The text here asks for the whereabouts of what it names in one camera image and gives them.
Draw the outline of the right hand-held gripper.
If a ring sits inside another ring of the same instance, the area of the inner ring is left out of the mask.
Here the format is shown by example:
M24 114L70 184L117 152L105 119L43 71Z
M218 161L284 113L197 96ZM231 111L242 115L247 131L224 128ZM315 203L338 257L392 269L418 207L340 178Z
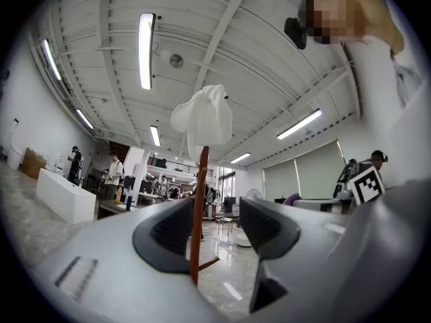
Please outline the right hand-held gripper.
M385 193L374 165L347 165L337 180L333 199L300 199L294 207L328 213L352 214L354 210Z

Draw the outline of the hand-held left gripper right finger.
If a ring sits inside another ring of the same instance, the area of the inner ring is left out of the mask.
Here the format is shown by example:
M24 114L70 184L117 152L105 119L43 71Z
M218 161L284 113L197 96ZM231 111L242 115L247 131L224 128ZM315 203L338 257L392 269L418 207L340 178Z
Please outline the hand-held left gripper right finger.
M250 313L295 294L297 287L320 268L349 219L242 197L240 221L258 256Z

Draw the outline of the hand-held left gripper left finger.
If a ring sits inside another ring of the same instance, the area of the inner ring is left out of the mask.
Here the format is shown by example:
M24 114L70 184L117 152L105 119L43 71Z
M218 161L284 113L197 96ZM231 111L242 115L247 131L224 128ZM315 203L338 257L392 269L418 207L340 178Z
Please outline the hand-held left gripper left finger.
M43 294L74 322L218 323L190 276L192 211L176 200L82 229L36 267Z

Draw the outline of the brown wooden coat stand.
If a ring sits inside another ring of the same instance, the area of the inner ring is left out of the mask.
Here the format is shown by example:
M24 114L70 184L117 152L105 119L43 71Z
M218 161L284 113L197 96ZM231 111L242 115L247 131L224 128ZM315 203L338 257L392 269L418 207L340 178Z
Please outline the brown wooden coat stand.
M201 227L203 218L203 202L205 194L206 175L208 170L209 161L209 147L203 148L200 164L199 174L197 178L195 206L193 213L193 232L191 236L191 258L190 258L190 272L191 279L195 285L198 284L199 275L199 252L201 243Z

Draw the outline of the grey roller blind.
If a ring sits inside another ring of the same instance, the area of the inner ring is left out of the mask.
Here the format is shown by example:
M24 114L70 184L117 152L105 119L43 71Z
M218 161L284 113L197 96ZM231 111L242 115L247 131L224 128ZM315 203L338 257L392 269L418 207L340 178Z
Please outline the grey roller blind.
M292 194L300 194L297 168L294 159L265 168L265 198L268 201L286 199Z
M295 161L300 196L303 199L332 199L339 175L345 167L338 142L305 153Z

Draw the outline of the dark table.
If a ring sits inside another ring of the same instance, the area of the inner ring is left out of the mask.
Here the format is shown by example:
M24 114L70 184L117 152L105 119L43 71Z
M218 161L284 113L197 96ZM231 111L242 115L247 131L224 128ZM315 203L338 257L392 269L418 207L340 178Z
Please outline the dark table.
M135 210L137 210L137 207L131 206L128 209L126 204L117 203L115 200L100 201L98 203L97 220Z

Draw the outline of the white cardboard box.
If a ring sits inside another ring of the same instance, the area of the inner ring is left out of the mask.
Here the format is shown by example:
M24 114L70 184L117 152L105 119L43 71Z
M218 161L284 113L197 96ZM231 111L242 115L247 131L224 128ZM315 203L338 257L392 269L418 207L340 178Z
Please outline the white cardboard box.
M77 224L94 219L96 195L54 172L40 169L36 196L67 223Z

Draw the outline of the black mezzanine railing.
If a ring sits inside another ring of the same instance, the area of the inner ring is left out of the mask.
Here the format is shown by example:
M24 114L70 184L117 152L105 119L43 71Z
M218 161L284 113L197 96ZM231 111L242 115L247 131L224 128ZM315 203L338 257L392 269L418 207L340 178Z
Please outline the black mezzanine railing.
M168 161L167 159L160 159L157 157L149 157L147 161L148 166L153 166L160 169L170 170L174 172L182 172L183 174L190 174L196 176L199 168L187 164L177 163L175 161Z

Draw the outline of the person's grey-clad torso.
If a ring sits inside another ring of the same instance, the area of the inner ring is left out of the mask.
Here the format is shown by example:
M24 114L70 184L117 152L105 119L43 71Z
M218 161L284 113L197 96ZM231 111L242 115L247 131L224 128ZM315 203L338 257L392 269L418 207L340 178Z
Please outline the person's grey-clad torso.
M385 186L431 178L431 82L414 90L405 106L399 103L389 48L378 40L348 44L356 74L364 140L369 156L380 150L389 160L380 171Z

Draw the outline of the white hanging garment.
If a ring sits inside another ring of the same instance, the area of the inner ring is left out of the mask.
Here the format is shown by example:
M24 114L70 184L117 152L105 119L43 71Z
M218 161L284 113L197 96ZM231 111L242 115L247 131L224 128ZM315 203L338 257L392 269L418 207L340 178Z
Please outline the white hanging garment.
M222 85L207 85L171 115L174 130L187 135L191 160L200 164L203 148L225 145L232 138L232 111Z

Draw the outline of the white round bin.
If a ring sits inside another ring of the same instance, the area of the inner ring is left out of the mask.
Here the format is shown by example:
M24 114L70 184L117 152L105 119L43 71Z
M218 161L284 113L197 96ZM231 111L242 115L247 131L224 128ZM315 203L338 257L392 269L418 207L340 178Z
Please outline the white round bin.
M24 151L21 147L15 145L14 143L11 143L9 145L9 150L7 154L7 165L12 169L17 171L22 158L24 155Z

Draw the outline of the metal frame side table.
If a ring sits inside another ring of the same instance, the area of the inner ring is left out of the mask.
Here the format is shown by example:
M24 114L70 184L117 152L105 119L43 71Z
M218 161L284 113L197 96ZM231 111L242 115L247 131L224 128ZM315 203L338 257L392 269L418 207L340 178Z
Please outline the metal frame side table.
M225 213L222 211L220 213L216 213L214 218L216 224L218 225L218 233L223 235L226 231L227 236L230 236L234 232L234 228L239 216L235 216L231 212Z

